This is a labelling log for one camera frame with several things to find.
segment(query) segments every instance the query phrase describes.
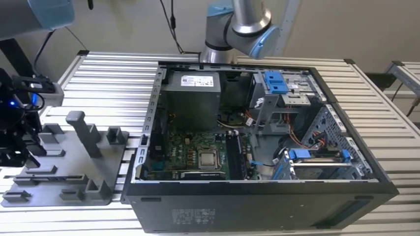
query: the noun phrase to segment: green circuit board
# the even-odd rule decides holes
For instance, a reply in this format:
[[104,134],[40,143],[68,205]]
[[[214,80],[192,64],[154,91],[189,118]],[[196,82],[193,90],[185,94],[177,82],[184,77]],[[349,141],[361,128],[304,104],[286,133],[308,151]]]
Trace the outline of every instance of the green circuit board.
[[[249,139],[241,136],[242,153],[250,153]],[[200,152],[216,153],[214,169],[200,169]],[[225,173],[229,180],[229,163],[225,150],[225,135],[212,133],[177,133],[169,132],[168,158],[165,161],[150,161],[149,180],[176,180],[182,172],[216,171]]]

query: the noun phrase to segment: white wall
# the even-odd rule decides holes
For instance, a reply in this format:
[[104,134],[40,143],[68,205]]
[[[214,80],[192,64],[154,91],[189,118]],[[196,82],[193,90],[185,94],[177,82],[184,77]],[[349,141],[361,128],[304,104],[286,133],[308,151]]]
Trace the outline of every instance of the white wall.
[[[200,51],[205,38],[206,5],[212,0],[174,0],[176,34],[185,51]],[[76,21],[69,26],[90,51],[177,53],[158,0],[73,0]],[[164,0],[169,14],[169,0]],[[286,0],[266,0],[273,23],[281,21]],[[17,38],[33,60],[45,32]],[[38,61],[38,71],[57,80],[82,49],[65,29],[53,34]]]
[[285,57],[350,58],[366,72],[420,61],[418,0],[301,0]]

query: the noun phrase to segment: blue led light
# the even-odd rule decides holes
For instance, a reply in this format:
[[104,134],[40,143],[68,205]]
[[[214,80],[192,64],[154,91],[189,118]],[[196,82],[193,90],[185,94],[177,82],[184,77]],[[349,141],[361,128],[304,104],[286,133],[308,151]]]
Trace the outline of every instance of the blue led light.
[[30,101],[32,101],[32,104],[36,105],[36,103],[37,103],[37,95],[36,95],[36,93],[32,93]]

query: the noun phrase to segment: white label on power supply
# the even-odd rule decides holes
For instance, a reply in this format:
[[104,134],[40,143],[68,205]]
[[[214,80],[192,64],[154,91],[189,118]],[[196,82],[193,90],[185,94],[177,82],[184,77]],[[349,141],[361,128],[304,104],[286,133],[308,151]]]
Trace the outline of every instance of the white label on power supply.
[[212,76],[190,76],[181,77],[181,86],[213,87]]

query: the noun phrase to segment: aluminum workbench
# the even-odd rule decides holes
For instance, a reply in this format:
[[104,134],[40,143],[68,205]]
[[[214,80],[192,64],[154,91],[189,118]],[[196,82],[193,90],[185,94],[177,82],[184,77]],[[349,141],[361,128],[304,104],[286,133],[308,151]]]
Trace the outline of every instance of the aluminum workbench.
[[420,62],[393,61],[386,73],[393,74],[420,97]]
[[[142,235],[141,225],[130,210],[121,205],[120,195],[128,160],[138,144],[145,109],[157,61],[196,61],[186,55],[94,53],[73,60],[58,83],[64,89],[62,107],[48,107],[44,123],[58,123],[70,129],[65,115],[85,112],[86,123],[94,121],[104,130],[117,125],[130,134],[117,179],[113,202],[108,206],[0,207],[0,233],[33,235]],[[316,67],[341,108],[350,118],[364,142],[386,171],[400,195],[365,215],[342,231],[288,232],[284,235],[420,235],[420,131],[397,110],[354,64],[340,59],[238,57],[238,64]],[[0,193],[12,185],[18,168],[0,171]],[[280,232],[225,233],[221,235],[278,235]]]

